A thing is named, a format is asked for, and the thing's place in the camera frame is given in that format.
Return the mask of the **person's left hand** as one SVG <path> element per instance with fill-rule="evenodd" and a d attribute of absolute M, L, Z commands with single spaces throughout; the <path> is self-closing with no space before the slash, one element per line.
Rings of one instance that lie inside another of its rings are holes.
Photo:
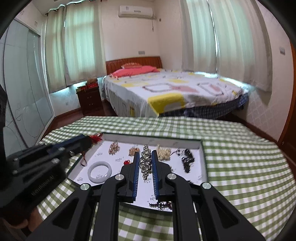
<path fill-rule="evenodd" d="M 27 219 L 23 220 L 18 225 L 11 225 L 3 218 L 1 218 L 1 220 L 4 222 L 5 225 L 8 225 L 8 227 L 10 228 L 19 230 L 27 227 L 30 232 L 33 232 L 43 222 L 43 219 L 37 207 L 32 210 L 31 214 Z"/>

